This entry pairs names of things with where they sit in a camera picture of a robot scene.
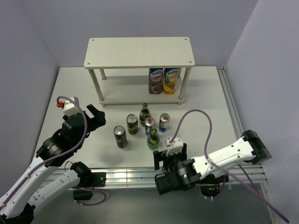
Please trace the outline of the green glass bottle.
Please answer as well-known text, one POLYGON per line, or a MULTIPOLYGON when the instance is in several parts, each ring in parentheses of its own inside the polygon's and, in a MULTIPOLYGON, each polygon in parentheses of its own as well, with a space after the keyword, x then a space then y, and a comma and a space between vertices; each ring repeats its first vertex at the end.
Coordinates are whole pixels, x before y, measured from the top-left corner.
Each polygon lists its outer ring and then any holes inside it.
POLYGON ((143 103, 142 109, 141 109, 140 114, 139 114, 139 121, 140 121, 140 124, 142 126, 145 126, 145 120, 148 117, 151 117, 151 113, 150 113, 150 111, 148 109, 148 104, 147 103, 143 103))
POLYGON ((157 149, 160 145, 160 136, 157 133, 157 129, 153 128, 147 137, 147 145, 150 149, 157 149))

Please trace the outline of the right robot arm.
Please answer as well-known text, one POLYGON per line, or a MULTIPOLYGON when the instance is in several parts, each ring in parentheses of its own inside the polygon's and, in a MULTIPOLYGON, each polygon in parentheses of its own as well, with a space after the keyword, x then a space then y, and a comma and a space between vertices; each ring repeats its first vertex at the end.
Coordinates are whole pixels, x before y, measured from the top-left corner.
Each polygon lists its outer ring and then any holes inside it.
POLYGON ((210 153, 207 157, 187 157, 187 144, 176 137, 166 140, 167 149, 154 151, 154 169, 163 170, 155 176, 155 185, 160 195, 171 191, 189 190, 196 184, 226 182, 224 174, 242 163, 261 164, 272 156, 256 132, 243 132, 233 144, 210 153))

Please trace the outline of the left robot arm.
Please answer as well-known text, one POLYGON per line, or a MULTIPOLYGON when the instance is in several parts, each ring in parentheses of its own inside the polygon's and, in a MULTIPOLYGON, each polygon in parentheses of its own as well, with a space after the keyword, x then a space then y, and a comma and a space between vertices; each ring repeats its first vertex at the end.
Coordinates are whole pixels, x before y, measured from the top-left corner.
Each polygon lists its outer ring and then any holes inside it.
POLYGON ((85 111, 64 115, 62 127, 45 140, 37 150, 31 164, 0 199, 0 222, 2 224, 29 224, 39 209, 70 188, 90 187, 93 175, 84 163, 75 162, 55 181, 41 188, 41 184, 67 159, 79 150, 90 132, 106 124, 105 113, 93 105, 85 111))

